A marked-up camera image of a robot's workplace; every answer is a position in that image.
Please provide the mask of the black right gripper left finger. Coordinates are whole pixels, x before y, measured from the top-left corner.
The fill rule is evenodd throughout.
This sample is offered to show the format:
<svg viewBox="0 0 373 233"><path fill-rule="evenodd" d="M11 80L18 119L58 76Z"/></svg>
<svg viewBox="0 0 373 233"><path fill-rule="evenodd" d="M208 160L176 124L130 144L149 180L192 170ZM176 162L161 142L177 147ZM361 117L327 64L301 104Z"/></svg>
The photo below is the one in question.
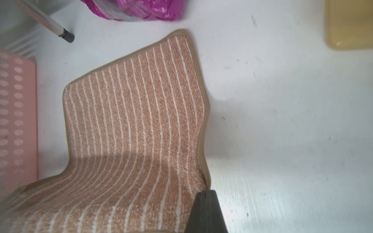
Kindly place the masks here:
<svg viewBox="0 0 373 233"><path fill-rule="evenodd" d="M207 230L206 219L206 197L207 192L199 192L194 200L188 222L186 225L185 233L205 233Z"/></svg>

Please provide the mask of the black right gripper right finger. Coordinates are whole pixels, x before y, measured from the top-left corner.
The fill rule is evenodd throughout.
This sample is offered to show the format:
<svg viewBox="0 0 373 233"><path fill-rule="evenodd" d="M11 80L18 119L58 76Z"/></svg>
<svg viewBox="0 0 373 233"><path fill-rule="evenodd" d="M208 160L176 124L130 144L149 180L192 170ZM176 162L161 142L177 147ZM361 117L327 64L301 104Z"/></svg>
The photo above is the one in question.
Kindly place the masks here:
<svg viewBox="0 0 373 233"><path fill-rule="evenodd" d="M206 192L206 233L228 233L216 191Z"/></svg>

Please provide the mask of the striped brown square dishcloth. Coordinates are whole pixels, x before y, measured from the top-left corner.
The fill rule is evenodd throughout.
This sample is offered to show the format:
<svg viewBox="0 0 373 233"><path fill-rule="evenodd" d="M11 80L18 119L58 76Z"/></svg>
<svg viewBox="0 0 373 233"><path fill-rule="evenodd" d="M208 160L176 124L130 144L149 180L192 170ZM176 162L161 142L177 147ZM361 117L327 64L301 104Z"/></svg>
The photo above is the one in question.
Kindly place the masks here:
<svg viewBox="0 0 373 233"><path fill-rule="evenodd" d="M210 105L188 31L72 81L63 108L68 166L8 197L1 232L184 232L211 186Z"/></svg>

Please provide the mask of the pink perforated plastic basket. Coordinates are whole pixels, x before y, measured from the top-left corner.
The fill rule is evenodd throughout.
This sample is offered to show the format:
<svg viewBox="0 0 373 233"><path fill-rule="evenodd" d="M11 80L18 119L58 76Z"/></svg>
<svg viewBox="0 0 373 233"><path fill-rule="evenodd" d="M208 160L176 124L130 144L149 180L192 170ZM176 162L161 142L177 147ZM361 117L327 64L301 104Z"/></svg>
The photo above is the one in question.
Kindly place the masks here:
<svg viewBox="0 0 373 233"><path fill-rule="evenodd" d="M37 67L1 49L1 200L38 179Z"/></svg>

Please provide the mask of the magenta snack bag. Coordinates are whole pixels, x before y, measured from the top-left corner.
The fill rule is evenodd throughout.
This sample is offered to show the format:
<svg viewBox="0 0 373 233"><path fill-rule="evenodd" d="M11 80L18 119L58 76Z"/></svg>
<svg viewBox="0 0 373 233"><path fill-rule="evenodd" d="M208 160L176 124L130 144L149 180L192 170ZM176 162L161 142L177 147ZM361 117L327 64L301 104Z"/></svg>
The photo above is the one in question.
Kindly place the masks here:
<svg viewBox="0 0 373 233"><path fill-rule="evenodd" d="M95 15L116 21L175 21L183 16L185 0L85 0Z"/></svg>

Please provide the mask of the yellow plastic tray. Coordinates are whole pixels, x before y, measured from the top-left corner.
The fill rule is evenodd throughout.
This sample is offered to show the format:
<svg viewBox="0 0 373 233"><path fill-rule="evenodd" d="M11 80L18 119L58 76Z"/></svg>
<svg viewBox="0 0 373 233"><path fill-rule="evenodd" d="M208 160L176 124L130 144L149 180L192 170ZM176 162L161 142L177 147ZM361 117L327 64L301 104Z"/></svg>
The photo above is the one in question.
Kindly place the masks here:
<svg viewBox="0 0 373 233"><path fill-rule="evenodd" d="M326 1L325 41L335 50L373 48L373 2Z"/></svg>

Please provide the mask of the metal two-tier dish rack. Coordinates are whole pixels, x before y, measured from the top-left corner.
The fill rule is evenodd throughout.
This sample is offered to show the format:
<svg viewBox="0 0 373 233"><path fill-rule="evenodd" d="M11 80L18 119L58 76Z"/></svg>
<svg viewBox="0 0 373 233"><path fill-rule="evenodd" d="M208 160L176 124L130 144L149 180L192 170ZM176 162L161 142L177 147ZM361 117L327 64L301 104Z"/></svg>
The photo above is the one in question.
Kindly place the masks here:
<svg viewBox="0 0 373 233"><path fill-rule="evenodd" d="M47 1L51 7L46 11L38 1L1 1L1 48L33 58L46 31L72 43L75 35L50 16L70 2Z"/></svg>

